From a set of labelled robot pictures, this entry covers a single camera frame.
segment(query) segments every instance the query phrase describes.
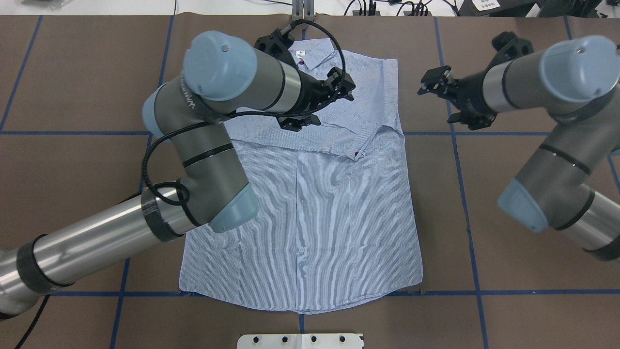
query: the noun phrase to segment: shirt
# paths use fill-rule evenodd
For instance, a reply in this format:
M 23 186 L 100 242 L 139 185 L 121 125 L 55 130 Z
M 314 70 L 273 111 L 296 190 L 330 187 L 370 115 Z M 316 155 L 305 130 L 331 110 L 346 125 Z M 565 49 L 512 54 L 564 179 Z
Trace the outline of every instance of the shirt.
M 291 51 L 299 69 L 319 79 L 340 65 L 328 39 L 296 42 Z M 397 61 L 346 51 L 345 59 L 355 100 L 318 112 L 321 126 L 290 132 L 264 116 L 225 123 L 260 211 L 222 234 L 207 225 L 187 234 L 182 290 L 315 314 L 421 282 Z

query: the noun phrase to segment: shirt collar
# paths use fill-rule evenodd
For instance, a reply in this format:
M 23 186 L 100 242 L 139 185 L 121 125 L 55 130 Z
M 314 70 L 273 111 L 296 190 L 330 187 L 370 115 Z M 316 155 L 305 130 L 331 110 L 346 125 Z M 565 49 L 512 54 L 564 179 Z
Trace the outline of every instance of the shirt collar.
M 315 69 L 323 61 L 334 54 L 335 50 L 329 39 L 311 39 L 295 41 L 293 46 L 289 48 L 293 55 L 293 59 L 299 63 L 296 51 L 306 51 L 306 55 L 302 58 L 304 64 L 311 70 Z

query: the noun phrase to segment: light blue joint cap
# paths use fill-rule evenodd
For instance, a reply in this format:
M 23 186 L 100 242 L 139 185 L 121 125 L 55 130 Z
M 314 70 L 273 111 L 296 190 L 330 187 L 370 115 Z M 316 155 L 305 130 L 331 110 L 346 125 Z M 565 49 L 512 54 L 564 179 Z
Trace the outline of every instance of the light blue joint cap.
M 504 190 L 497 205 L 530 230 L 540 233 L 549 226 L 549 221 L 538 203 L 521 182 L 513 178 Z
M 228 101 L 242 94 L 257 71 L 254 48 L 238 37 L 204 32 L 185 52 L 183 74 L 187 86 L 211 101 Z
M 571 103 L 601 97 L 618 82 L 616 44 L 602 35 L 559 42 L 542 55 L 538 72 L 547 91 Z
M 144 122 L 144 126 L 149 130 L 155 137 L 161 138 L 164 136 L 164 133 L 161 132 L 159 126 L 157 125 L 157 120 L 155 119 L 155 99 L 157 98 L 157 93 L 159 90 L 164 87 L 166 84 L 158 87 L 155 92 L 153 92 L 142 105 L 142 121 Z
M 209 222 L 209 226 L 216 233 L 223 233 L 234 229 L 251 220 L 259 213 L 259 202 L 256 200 L 252 183 L 248 183 L 231 202 L 226 205 Z

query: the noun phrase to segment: black tape band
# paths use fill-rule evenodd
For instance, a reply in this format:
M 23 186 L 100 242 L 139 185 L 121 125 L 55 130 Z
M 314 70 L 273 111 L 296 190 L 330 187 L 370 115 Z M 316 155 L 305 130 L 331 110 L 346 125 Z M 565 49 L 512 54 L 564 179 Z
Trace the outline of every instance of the black tape band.
M 31 242 L 23 244 L 17 250 L 17 273 L 22 282 L 33 292 L 38 294 L 50 294 L 73 284 L 58 284 L 50 280 L 35 259 L 35 243 L 45 234 L 37 236 Z
M 504 98 L 506 99 L 506 102 L 508 102 L 508 104 L 510 104 L 511 107 L 515 109 L 521 109 L 517 107 L 515 103 L 512 103 L 512 101 L 510 100 L 510 97 L 508 97 L 508 93 L 506 92 L 506 74 L 508 73 L 508 69 L 510 69 L 510 66 L 512 65 L 513 62 L 514 60 L 510 61 L 510 63 L 508 63 L 508 65 L 506 66 L 506 69 L 504 69 L 504 72 L 502 75 L 502 92 L 504 93 Z
M 561 227 L 556 228 L 556 230 L 564 230 L 566 228 L 571 227 L 573 224 L 577 223 L 577 221 L 580 220 L 581 217 L 583 217 L 583 215 L 586 212 L 588 212 L 588 210 L 590 209 L 590 206 L 592 206 L 592 202 L 594 201 L 594 196 L 595 196 L 594 190 L 590 189 L 590 195 L 588 196 L 588 200 L 585 202 L 582 209 L 579 210 L 579 212 L 575 215 L 575 217 L 573 217 L 568 223 L 562 225 Z
M 280 63 L 280 71 L 282 72 L 282 87 L 280 88 L 280 93 L 278 93 L 278 97 L 276 99 L 273 100 L 273 103 L 269 104 L 268 107 L 263 108 L 264 111 L 268 111 L 269 109 L 271 109 L 278 101 L 280 101 L 280 98 L 282 97 L 282 94 L 284 93 L 284 87 L 286 87 L 286 73 L 284 72 L 284 67 L 282 67 L 282 64 Z
M 541 144 L 540 147 L 538 147 L 539 149 L 543 149 L 543 150 L 548 150 L 552 153 L 555 153 L 557 156 L 563 158 L 564 160 L 570 162 L 571 164 L 575 165 L 575 167 L 580 168 L 583 172 L 586 172 L 586 174 L 589 176 L 592 171 L 589 169 L 589 167 L 587 167 L 585 164 L 583 164 L 581 161 L 575 159 L 574 157 L 564 153 L 562 150 L 558 150 L 550 145 L 546 145 L 546 144 Z
M 613 261 L 620 258 L 620 235 L 618 235 L 607 246 L 601 247 L 597 250 L 586 250 L 585 248 L 583 250 L 591 254 L 597 260 Z
M 183 236 L 183 234 L 177 234 L 170 228 L 170 225 L 164 221 L 161 212 L 159 212 L 159 206 L 157 206 L 155 195 L 153 195 L 150 190 L 144 190 L 142 192 L 141 202 L 144 220 L 149 226 L 149 229 L 151 229 L 153 235 L 160 241 L 168 242 Z
M 177 190 L 177 196 L 179 197 L 179 200 L 183 200 L 185 199 L 183 197 L 183 192 L 180 190 Z M 198 221 L 196 220 L 196 218 L 194 218 L 193 214 L 190 212 L 190 209 L 187 207 L 187 203 L 182 204 L 181 207 L 183 207 L 183 212 L 185 212 L 185 215 L 187 216 L 187 219 L 189 219 L 189 221 L 196 227 L 200 227 L 202 224 L 198 223 Z
M 232 143 L 228 143 L 228 144 L 224 144 L 224 145 L 220 145 L 217 148 L 213 148 L 211 150 L 207 150 L 206 152 L 202 153 L 202 154 L 198 154 L 193 158 L 190 158 L 188 160 L 183 161 L 183 167 L 184 168 L 188 168 L 189 166 L 197 163 L 200 160 L 204 160 L 208 157 L 211 157 L 215 154 L 219 154 L 225 150 L 229 150 L 233 148 L 233 144 Z

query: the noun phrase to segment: blue tape line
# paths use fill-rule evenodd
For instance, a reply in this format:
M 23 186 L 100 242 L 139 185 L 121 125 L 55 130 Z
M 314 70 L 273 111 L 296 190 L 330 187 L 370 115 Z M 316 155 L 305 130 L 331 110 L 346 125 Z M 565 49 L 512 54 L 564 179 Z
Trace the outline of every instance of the blue tape line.
M 113 291 L 61 291 L 52 293 L 52 297 L 118 297 L 119 292 Z
M 569 36 L 569 40 L 573 40 L 573 34 L 570 32 L 570 24 L 568 16 L 564 16 L 564 25 L 566 26 L 566 34 Z
M 480 131 L 454 131 L 454 132 L 442 132 L 442 131 L 417 131 L 417 132 L 403 132 L 405 136 L 548 136 L 549 132 L 480 132 Z
M 441 36 L 439 35 L 439 21 L 433 17 L 435 23 L 435 36 L 437 37 L 437 50 L 439 51 L 439 64 L 443 65 L 443 50 L 441 49 Z
M 436 297 L 436 296 L 557 296 L 560 294 L 620 294 L 620 289 L 499 289 L 465 291 L 394 291 L 389 297 Z M 118 297 L 115 291 L 61 291 L 52 297 Z M 185 291 L 125 291 L 123 297 L 207 297 L 200 293 Z
M 454 132 L 454 125 L 450 125 L 450 129 Z M 471 233 L 471 224 L 469 221 L 469 210 L 467 209 L 467 197 L 465 195 L 465 185 L 463 183 L 463 172 L 461 170 L 461 159 L 459 157 L 458 144 L 456 143 L 456 134 L 452 135 L 452 148 L 454 151 L 454 159 L 456 162 L 456 172 L 459 179 L 459 188 L 461 190 L 461 204 L 465 212 L 465 222 L 467 228 L 467 238 L 469 239 L 469 259 L 471 260 L 471 269 L 474 274 L 474 287 L 476 288 L 476 299 L 478 303 L 478 314 L 480 317 L 480 329 L 482 330 L 482 341 L 484 348 L 489 349 L 489 339 L 487 338 L 487 326 L 484 320 L 484 308 L 482 306 L 482 296 L 480 295 L 480 282 L 478 278 L 478 266 L 476 263 L 476 252 L 474 250 L 474 239 Z
M 435 22 L 435 35 L 437 37 L 437 49 L 439 52 L 439 61 L 443 66 L 443 51 L 441 49 L 441 35 L 439 31 L 439 21 L 437 17 L 433 17 L 433 21 Z M 450 109 L 450 104 L 446 101 L 446 107 L 448 110 L 448 115 L 452 114 Z M 467 238 L 469 239 L 469 257 L 471 260 L 471 268 L 474 274 L 474 286 L 476 287 L 476 300 L 478 303 L 478 315 L 480 317 L 480 329 L 482 331 L 482 342 L 484 344 L 485 349 L 489 349 L 489 339 L 487 337 L 487 326 L 484 320 L 484 308 L 482 306 L 482 296 L 480 295 L 480 282 L 478 280 L 478 267 L 476 265 L 476 253 L 474 251 L 474 239 L 471 234 L 471 225 L 469 223 L 469 211 L 467 209 L 467 198 L 465 197 L 465 186 L 463 184 L 463 173 L 461 171 L 461 160 L 459 159 L 459 151 L 458 145 L 456 143 L 456 132 L 454 131 L 454 125 L 450 124 L 450 132 L 452 138 L 452 147 L 454 150 L 454 160 L 456 162 L 456 172 L 459 179 L 459 187 L 461 190 L 461 203 L 463 205 L 463 211 L 465 212 L 465 221 L 467 224 Z
M 482 296 L 549 296 L 559 294 L 620 294 L 620 289 L 518 289 L 479 291 Z
M 618 172 L 616 172 L 616 166 L 614 165 L 614 161 L 612 161 L 610 155 L 607 155 L 607 162 L 609 163 L 609 168 L 611 168 L 611 175 L 614 177 L 614 181 L 616 182 L 616 189 L 620 194 L 620 180 L 618 180 Z
M 6 119 L 9 117 L 9 110 L 11 109 L 11 104 L 13 103 L 13 98 L 15 97 L 15 93 L 17 92 L 17 87 L 19 86 L 19 81 L 22 79 L 22 74 L 24 74 L 24 69 L 26 68 L 26 62 L 28 61 L 28 57 L 30 56 L 30 52 L 32 51 L 32 47 L 35 44 L 35 39 L 37 38 L 37 33 L 39 28 L 41 27 L 41 22 L 43 21 L 43 16 L 39 16 L 37 21 L 37 25 L 35 26 L 35 31 L 32 33 L 32 37 L 30 38 L 30 43 L 28 44 L 28 49 L 26 50 L 26 54 L 24 55 L 24 60 L 22 60 L 22 66 L 19 67 L 19 72 L 17 73 L 17 78 L 15 79 L 15 84 L 13 84 L 13 89 L 11 90 L 11 95 L 9 96 L 9 100 L 6 103 L 6 108 L 4 109 L 4 114 L 2 115 L 2 120 L 0 120 L 0 131 L 4 128 L 4 124 L 6 123 Z
M 476 291 L 394 291 L 388 296 L 475 296 Z
M 166 37 L 166 46 L 164 47 L 164 58 L 161 61 L 161 70 L 159 71 L 159 82 L 157 86 L 164 83 L 164 73 L 166 72 L 166 61 L 168 59 L 168 48 L 170 47 L 170 37 L 172 35 L 172 25 L 174 24 L 174 16 L 170 16 L 168 23 L 168 36 Z
M 164 57 L 161 61 L 161 69 L 159 70 L 159 85 L 163 83 L 164 72 L 166 71 L 166 60 L 168 57 L 168 48 L 170 47 L 170 37 L 172 35 L 172 24 L 174 23 L 174 15 L 170 16 L 170 22 L 168 24 L 168 34 L 166 36 L 166 46 L 164 47 Z M 149 139 L 146 142 L 146 149 L 151 146 L 153 141 L 153 135 L 149 134 Z M 139 191 L 142 191 L 144 180 L 140 178 Z M 125 260 L 125 269 L 123 270 L 123 279 L 121 281 L 120 292 L 118 295 L 117 313 L 114 319 L 114 327 L 112 329 L 112 338 L 110 339 L 110 349 L 114 349 L 116 345 L 116 338 L 118 333 L 118 325 L 120 323 L 120 314 L 123 310 L 123 298 L 125 297 L 125 285 L 127 283 L 127 275 L 129 274 L 130 259 Z
M 140 135 L 146 136 L 151 133 L 148 131 L 2 131 L 3 135 Z
M 299 332 L 306 333 L 306 319 L 304 314 L 299 315 Z
M 110 339 L 110 349 L 114 349 L 116 346 L 116 337 L 118 334 L 118 325 L 120 324 L 120 314 L 123 310 L 123 294 L 125 293 L 125 286 L 127 284 L 127 275 L 129 274 L 130 259 L 125 259 L 125 267 L 123 269 L 123 278 L 120 282 L 120 292 L 118 293 L 117 311 L 114 316 L 114 326 L 112 327 L 112 338 Z

